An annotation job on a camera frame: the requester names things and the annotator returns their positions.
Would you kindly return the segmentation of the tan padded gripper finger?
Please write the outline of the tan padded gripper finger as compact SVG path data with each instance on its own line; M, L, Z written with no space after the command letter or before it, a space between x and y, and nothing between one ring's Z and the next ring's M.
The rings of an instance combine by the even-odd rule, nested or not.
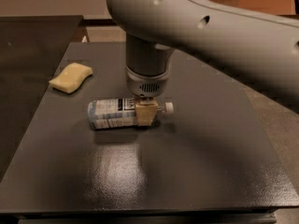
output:
M137 98L135 112L138 126L150 126L156 116L158 103L154 98Z

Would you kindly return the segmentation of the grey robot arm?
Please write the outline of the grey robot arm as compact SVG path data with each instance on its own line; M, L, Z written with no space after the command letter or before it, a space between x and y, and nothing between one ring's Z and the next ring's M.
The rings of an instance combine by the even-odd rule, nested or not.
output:
M165 90L178 49L289 108L299 109L296 20L208 0L107 0L126 33L126 76L136 96Z

